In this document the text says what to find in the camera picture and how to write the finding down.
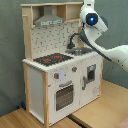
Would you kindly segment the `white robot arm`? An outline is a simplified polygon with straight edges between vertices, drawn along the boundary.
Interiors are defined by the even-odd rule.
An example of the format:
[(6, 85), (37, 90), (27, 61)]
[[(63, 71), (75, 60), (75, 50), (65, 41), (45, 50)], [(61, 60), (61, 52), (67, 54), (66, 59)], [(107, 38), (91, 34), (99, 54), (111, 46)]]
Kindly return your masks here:
[(95, 0), (84, 0), (79, 14), (80, 39), (108, 61), (118, 63), (128, 72), (128, 45), (105, 49), (96, 43), (107, 30), (107, 20), (94, 10)]

